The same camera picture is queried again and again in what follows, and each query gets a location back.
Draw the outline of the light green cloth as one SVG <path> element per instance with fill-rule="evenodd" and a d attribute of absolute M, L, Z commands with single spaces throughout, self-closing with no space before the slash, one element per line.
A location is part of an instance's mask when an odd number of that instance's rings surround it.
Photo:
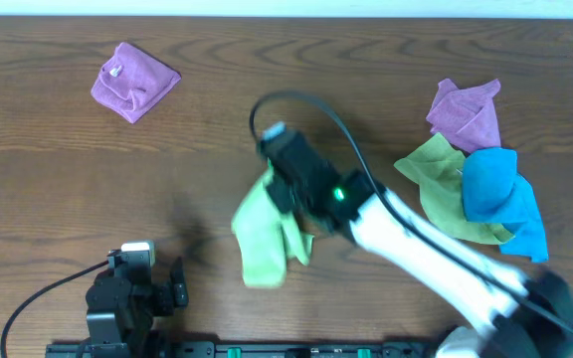
<path fill-rule="evenodd" d="M 283 214 L 268 193 L 274 170 L 268 168 L 241 202 L 231 230 L 241 251 L 242 277 L 251 288 L 276 288 L 287 275 L 287 263 L 310 263 L 313 235 L 303 232 L 293 213 Z"/>

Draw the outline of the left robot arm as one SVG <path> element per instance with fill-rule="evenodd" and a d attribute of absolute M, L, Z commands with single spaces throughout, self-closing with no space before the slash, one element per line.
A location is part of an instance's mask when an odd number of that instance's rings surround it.
<path fill-rule="evenodd" d="M 90 337 L 76 355 L 92 358 L 170 358 L 172 345 L 152 328 L 174 312 L 169 283 L 152 281 L 151 251 L 115 251 L 86 294 Z"/>

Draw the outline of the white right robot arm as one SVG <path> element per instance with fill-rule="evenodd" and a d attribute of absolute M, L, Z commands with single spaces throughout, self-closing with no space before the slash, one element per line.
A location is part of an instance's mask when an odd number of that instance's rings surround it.
<path fill-rule="evenodd" d="M 287 262 L 307 264 L 312 239 L 304 213 L 332 233 L 409 273 L 466 320 L 439 346 L 441 357 L 569 357 L 573 297 L 554 273 L 532 279 L 441 232 L 372 175 L 347 174 L 322 158 L 298 131 L 257 138 L 268 164 L 235 212 L 231 229 L 244 283 L 274 288 Z"/>

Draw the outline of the olive green cloth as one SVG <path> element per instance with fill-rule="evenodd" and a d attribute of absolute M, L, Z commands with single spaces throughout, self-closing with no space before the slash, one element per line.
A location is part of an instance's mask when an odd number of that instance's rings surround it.
<path fill-rule="evenodd" d="M 433 135 L 395 168 L 419 186 L 420 202 L 429 221 L 447 235 L 483 245 L 502 245 L 514 234 L 502 224 L 467 219 L 463 204 L 464 154 L 441 134 Z"/>

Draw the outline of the folded purple cloth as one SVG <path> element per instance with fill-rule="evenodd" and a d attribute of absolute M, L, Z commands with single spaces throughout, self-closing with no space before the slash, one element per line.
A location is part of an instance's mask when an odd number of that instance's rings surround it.
<path fill-rule="evenodd" d="M 178 83 L 181 75 L 138 48 L 120 43 L 100 67 L 92 97 L 136 123 Z"/>

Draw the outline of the crumpled purple cloth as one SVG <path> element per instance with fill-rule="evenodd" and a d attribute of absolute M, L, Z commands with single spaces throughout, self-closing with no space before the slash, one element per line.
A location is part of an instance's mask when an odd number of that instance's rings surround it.
<path fill-rule="evenodd" d="M 452 145 L 467 153 L 500 147 L 493 102 L 500 89 L 498 79 L 467 89 L 459 89 L 451 79 L 440 81 L 426 116 L 431 132 L 441 133 Z"/>

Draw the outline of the blue cloth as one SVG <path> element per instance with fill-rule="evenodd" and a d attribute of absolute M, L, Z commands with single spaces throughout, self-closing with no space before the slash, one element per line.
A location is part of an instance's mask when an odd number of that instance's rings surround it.
<path fill-rule="evenodd" d="M 512 237 L 505 255 L 549 260 L 546 232 L 531 184 L 518 173 L 517 153 L 500 147 L 473 152 L 463 167 L 463 204 L 471 222 L 500 224 Z"/>

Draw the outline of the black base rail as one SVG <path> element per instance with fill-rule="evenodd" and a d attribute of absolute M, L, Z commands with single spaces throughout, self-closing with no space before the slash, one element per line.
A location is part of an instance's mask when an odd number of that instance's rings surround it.
<path fill-rule="evenodd" d="M 393 341 L 380 344 L 269 344 L 184 341 L 148 344 L 139 354 L 122 348 L 64 343 L 49 344 L 46 358 L 146 357 L 146 358 L 429 358 L 436 349 L 431 343 Z"/>

